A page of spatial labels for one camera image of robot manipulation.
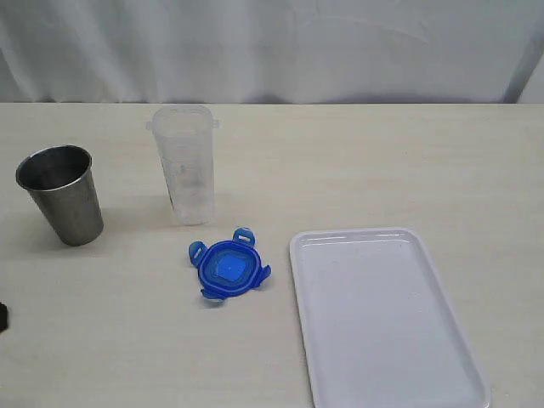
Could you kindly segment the stainless steel cup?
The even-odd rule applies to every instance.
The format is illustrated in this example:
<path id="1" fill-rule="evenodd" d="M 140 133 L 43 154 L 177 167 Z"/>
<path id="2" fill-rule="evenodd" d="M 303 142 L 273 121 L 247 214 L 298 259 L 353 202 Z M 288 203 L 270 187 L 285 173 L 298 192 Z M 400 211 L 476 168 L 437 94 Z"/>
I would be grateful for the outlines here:
<path id="1" fill-rule="evenodd" d="M 48 147 L 25 158 L 16 169 L 17 184 L 28 192 L 59 239 L 79 247 L 104 228 L 92 175 L 93 159 L 82 147 Z"/>

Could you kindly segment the black object at table edge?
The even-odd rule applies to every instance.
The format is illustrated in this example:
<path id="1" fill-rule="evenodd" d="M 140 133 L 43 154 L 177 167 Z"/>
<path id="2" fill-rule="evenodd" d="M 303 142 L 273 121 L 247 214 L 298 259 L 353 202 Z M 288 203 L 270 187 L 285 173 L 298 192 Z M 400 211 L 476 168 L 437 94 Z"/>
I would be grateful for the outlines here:
<path id="1" fill-rule="evenodd" d="M 5 332 L 9 328 L 9 308 L 0 303 L 0 332 Z"/>

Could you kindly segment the clear tall plastic container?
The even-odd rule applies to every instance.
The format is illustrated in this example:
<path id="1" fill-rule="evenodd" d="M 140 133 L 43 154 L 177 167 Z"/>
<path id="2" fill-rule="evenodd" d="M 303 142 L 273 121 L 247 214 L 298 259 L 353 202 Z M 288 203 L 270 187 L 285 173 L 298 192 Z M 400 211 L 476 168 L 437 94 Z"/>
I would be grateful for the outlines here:
<path id="1" fill-rule="evenodd" d="M 166 105 L 147 123 L 180 224 L 205 224 L 213 218 L 213 131 L 217 127 L 218 121 L 203 105 Z"/>

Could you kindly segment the white rectangular plastic tray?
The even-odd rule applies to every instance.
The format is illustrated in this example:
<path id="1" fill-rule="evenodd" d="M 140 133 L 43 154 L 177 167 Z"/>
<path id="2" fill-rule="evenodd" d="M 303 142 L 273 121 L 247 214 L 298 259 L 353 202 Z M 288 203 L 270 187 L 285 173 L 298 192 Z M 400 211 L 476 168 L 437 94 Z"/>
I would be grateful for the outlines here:
<path id="1" fill-rule="evenodd" d="M 307 231 L 292 238 L 290 259 L 315 406 L 490 406 L 414 232 Z"/>

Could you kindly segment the white backdrop curtain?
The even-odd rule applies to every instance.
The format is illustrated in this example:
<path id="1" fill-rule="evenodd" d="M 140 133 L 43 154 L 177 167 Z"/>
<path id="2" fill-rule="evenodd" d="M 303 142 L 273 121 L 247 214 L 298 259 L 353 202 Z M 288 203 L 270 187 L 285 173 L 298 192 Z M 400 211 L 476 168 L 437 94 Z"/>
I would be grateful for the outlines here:
<path id="1" fill-rule="evenodd" d="M 4 102 L 540 103 L 540 1 L 4 1 Z"/>

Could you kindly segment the blue plastic locking lid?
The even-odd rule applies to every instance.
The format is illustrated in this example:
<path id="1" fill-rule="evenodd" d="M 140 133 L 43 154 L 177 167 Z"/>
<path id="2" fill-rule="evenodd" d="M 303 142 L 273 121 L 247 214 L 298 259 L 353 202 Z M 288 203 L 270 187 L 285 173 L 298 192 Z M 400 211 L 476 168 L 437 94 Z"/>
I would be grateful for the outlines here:
<path id="1" fill-rule="evenodd" d="M 255 235 L 246 227 L 235 230 L 231 240 L 207 247 L 194 241 L 188 247 L 190 262 L 197 269 L 201 295 L 208 301 L 222 303 L 259 288 L 271 275 L 255 249 Z"/>

